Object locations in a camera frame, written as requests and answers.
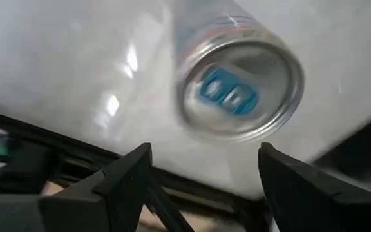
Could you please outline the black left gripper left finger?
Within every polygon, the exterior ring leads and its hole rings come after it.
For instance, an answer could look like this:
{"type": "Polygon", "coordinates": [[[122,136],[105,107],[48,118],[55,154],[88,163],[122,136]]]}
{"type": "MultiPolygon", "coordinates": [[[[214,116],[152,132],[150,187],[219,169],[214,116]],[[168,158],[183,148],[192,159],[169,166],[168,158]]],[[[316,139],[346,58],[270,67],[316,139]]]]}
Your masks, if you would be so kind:
{"type": "Polygon", "coordinates": [[[134,232],[151,159],[151,145],[143,143],[78,183],[42,195],[61,156],[20,154],[0,168],[0,232],[134,232]]]}

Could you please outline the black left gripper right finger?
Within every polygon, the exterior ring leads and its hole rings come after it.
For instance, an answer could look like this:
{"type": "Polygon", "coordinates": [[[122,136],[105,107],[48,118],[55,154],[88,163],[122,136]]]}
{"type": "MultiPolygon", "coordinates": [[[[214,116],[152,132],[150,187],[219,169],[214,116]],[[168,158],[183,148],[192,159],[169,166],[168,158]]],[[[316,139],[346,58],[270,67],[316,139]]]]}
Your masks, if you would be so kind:
{"type": "Polygon", "coordinates": [[[258,150],[263,191],[280,232],[371,232],[371,192],[264,142],[258,150]]]}

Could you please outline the blue silver Red Bull can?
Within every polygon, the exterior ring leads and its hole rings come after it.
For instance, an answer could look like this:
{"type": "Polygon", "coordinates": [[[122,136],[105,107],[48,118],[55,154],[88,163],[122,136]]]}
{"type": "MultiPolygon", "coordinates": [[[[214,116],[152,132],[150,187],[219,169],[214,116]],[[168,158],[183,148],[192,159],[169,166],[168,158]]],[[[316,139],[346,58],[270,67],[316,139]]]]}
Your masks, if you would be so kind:
{"type": "Polygon", "coordinates": [[[192,133],[262,139],[301,102],[305,76],[282,39],[234,0],[174,0],[175,106],[192,133]]]}

